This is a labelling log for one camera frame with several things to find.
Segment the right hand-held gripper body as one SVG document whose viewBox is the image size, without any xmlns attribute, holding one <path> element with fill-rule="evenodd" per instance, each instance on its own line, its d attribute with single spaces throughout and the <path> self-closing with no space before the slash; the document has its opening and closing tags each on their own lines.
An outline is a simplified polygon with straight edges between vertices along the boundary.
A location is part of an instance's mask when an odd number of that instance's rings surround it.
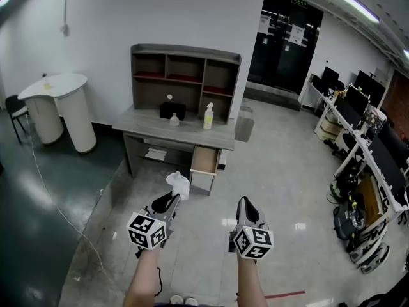
<svg viewBox="0 0 409 307">
<path fill-rule="evenodd" d="M 262 260 L 274 248 L 273 231 L 238 225 L 229 233 L 228 251 L 254 261 Z"/>
</svg>

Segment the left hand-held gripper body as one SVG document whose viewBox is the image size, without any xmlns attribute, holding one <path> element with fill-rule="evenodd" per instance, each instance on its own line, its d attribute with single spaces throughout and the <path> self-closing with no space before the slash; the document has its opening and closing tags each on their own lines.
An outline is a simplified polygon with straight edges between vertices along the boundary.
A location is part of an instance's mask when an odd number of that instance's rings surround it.
<svg viewBox="0 0 409 307">
<path fill-rule="evenodd" d="M 144 250 L 151 251 L 157 247 L 164 247 L 173 233 L 170 226 L 175 216 L 175 210 L 158 213 L 150 211 L 147 206 L 132 214 L 127 223 L 127 230 L 131 243 L 137 246 L 135 253 L 137 259 Z"/>
</svg>

